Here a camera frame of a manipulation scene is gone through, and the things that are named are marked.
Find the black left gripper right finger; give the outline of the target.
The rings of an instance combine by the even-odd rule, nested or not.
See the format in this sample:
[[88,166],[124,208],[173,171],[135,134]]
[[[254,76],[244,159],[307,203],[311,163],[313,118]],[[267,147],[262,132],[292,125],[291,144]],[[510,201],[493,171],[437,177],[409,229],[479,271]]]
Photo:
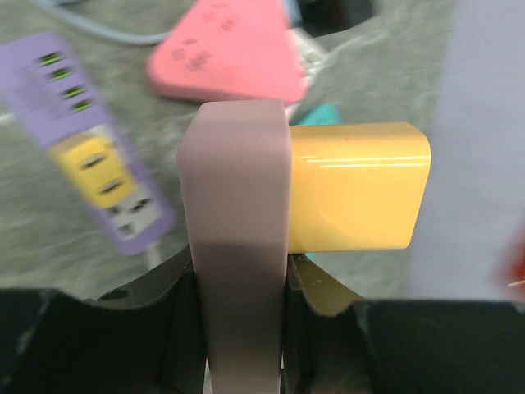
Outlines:
[[285,393],[521,393],[524,306],[370,300],[288,258]]

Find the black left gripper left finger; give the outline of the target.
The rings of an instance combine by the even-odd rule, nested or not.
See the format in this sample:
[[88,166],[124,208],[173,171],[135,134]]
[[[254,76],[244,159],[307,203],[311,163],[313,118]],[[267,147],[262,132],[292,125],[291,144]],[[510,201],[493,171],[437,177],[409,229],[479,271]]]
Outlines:
[[189,248],[96,300],[1,292],[4,393],[200,393],[204,370]]

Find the yellow USB charger plug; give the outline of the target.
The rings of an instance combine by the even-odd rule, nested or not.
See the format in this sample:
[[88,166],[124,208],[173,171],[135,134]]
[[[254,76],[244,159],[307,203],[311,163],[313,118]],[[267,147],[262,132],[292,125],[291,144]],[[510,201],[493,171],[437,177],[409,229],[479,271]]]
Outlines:
[[402,122],[292,126],[289,252],[409,246],[431,147]]

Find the red cube socket adapter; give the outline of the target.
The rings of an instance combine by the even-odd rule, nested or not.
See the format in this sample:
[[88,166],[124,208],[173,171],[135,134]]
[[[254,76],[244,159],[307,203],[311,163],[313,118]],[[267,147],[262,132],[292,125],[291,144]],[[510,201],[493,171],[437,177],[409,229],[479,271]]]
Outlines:
[[497,263],[498,284],[518,298],[524,298],[524,230],[516,232],[501,249]]

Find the pink long power strip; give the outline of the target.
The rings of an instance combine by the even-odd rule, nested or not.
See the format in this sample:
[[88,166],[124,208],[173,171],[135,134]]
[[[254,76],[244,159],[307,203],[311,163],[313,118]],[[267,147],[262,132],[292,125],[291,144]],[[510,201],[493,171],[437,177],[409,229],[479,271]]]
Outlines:
[[273,99],[205,103],[177,150],[215,393],[280,390],[291,160]]

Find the purple USB power strip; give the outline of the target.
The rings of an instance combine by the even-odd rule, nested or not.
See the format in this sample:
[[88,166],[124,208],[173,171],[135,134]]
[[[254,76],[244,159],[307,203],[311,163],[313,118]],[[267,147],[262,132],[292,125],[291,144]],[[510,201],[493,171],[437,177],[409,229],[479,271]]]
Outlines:
[[1,96],[123,254],[173,227],[174,210],[64,38],[45,31],[2,44]]

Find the pink triangular socket adapter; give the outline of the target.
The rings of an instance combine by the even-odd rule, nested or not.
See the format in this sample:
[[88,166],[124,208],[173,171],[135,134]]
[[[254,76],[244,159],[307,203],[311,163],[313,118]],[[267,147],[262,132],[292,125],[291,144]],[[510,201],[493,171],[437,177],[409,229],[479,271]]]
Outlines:
[[152,51],[146,74],[162,97],[279,99],[307,92],[279,1],[197,1]]

